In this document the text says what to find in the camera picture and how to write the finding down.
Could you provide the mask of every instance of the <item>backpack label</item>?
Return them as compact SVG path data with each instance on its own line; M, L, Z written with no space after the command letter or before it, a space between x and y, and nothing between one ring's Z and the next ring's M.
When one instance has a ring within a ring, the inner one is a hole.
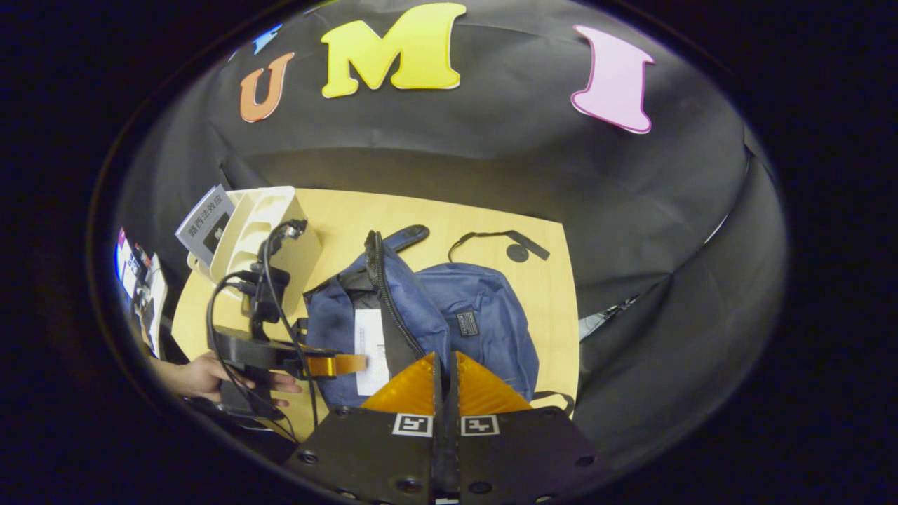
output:
M383 345L381 309L356 310L356 354L368 357L368 368L356 372L356 387L362 396L370 396L390 381L386 348Z
M458 319L458 327L462 331L462 337L480 335L480 330L477 329L477 319L474 318L473 311L456 314L455 319Z

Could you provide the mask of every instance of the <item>black cord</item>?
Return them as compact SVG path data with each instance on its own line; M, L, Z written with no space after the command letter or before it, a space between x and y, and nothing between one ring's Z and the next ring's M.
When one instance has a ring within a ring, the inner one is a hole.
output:
M446 255L449 258L449 262L452 263L452 251L455 250L459 245L468 242L468 239L474 238L475 236L499 236L499 235L508 235L512 230L508 230L506 232L491 232L491 233L477 233L477 232L469 232L467 234L462 235L462 238L458 239L458 242L453 244L452 247L449 248L449 253Z
M271 233L269 234L268 240L265 242L265 252L262 254L262 264L265 268L265 280L269 285L269 290L271 291L271 297L275 301L275 307L277 308L277 314L280 317L281 323L284 324L284 329L286 330L287 336L290 337L290 340L293 341L293 344L296 347L296 354L299 356L299 362L303 366L303 371L305 372L305 381L309 385L309 396L312 398L312 419L313 426L315 428L318 427L318 402L315 398L315 384L312 381L312 371L309 369L309 363L305 359L305 352L303 351L302 346L299 344L299 340L296 339L296 336L290 330L290 323L286 319L286 315L284 314L284 308L281 306L281 301L277 299L277 294L275 293L274 283L271 282L271 267L269 265L271 258L271 240L277 236L277 232L286 226L291 226L289 221L281 223L280 225L275 226Z
M294 432L294 430L293 430L293 422L290 421L290 418L288 418L288 417L286 416L286 414L284 414L284 411L281 411L281 410L278 409L274 404L268 402L267 400L265 400L264 398L262 398L261 396L259 396L258 394L256 394L255 391L252 391L252 390L251 390L251 389L250 389L250 388L249 388L249 387L248 387L248 386L247 386L247 385L246 385L240 378L238 378L238 377L234 374L234 372L231 371L231 368L227 365L227 363L225 363L225 359L222 357L221 349L219 349L219 344L218 344L218 332L216 332L215 326L212 324L212 322L213 322L213 311L214 311L214 309L215 309L215 301L216 301L216 297L217 297L218 294L221 293L225 288L239 288L240 286L239 286L238 284L235 284L235 283L229 283L229 282L227 282L227 281L228 281L229 279L239 278L240 275L241 275L241 274L240 274L240 273L237 273L237 272L232 272L232 273L229 273L229 274L225 275L224 278L221 279L221 281L218 283L218 285L216 286L215 290L212 292L212 297L209 299L209 304L208 304L208 307L207 307L207 310L206 310L206 331L207 331L207 334L209 334L209 335L212 336L212 339L211 339L211 340L212 340L213 351L215 352L216 356L218 357L218 361L221 362L222 368L224 368L224 372L227 374L228 378L231 379L231 382L233 382L234 385L237 387L237 391L240 392L241 396L243 396L243 399L246 400L246 403L247 403L247 404L251 404L249 394L252 394L253 396L256 397L256 399L258 399L258 400L260 400L260 401L262 401L262 402L264 402L264 403L268 403L269 405L271 405L271 408L273 408L274 410L276 410L276 411L280 412L281 414L283 414L283 415L284 415L284 418L285 418L286 421L287 421L287 424L290 426L290 438L293 439L293 441L294 441L297 445L299 445L299 440L296 438L296 434L295 434L295 432ZM275 421L275 420L272 419L272 418L267 418L267 419L268 419L269 421L271 421L272 423L274 423L275 426L277 426L278 428L282 429L282 430L286 433L286 429L284 429L284 427L282 427L282 426L280 426L279 424L277 424L277 421Z

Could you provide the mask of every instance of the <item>white tag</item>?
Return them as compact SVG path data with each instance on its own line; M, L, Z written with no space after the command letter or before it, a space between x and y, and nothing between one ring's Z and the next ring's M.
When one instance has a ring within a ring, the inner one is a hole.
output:
M134 253L131 251L128 242L125 242L124 245L122 245L121 253L124 257L124 264L122 265L121 272L121 285L125 288L125 291L127 291L128 298L131 298L134 296L134 288L137 286L137 275L135 274L135 270L137 270L137 258L134 257Z
M381 309L356 310L356 354L368 357L368 368L356 372L358 393L371 396L390 381L386 347L383 345Z

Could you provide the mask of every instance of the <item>backpack zipper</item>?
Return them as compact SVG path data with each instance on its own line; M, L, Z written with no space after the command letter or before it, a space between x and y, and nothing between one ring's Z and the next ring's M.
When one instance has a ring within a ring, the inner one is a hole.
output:
M390 313L390 317L399 328L400 333L405 338L405 342L415 352L415 358L424 358L424 349L421 348L420 342L411 335L409 328L402 321L399 311L396 310L396 306L393 304L390 287L387 285L386 269L383 265L383 242L379 233L374 236L374 269L376 270L374 273L374 284L377 287L377 294L381 298L381 305Z

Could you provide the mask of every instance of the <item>pink letter i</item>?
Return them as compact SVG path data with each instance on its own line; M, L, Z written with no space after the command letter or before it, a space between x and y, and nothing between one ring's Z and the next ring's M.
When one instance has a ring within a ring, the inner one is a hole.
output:
M642 110L645 64L655 60L642 49L595 28L578 24L574 30L589 40L593 52L586 89L570 97L574 108L633 133L648 133L652 121Z

